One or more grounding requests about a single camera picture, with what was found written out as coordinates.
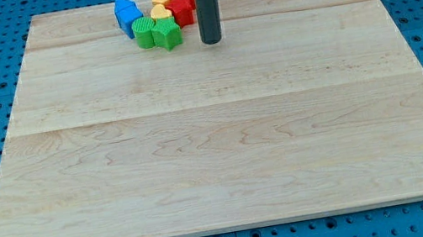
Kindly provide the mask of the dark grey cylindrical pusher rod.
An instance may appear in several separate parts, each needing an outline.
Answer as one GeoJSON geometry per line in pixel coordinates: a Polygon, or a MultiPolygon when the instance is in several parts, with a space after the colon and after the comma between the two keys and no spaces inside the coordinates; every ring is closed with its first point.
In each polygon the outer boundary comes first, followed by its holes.
{"type": "Polygon", "coordinates": [[[195,0],[200,39],[206,45],[219,43],[222,39],[219,0],[195,0]]]}

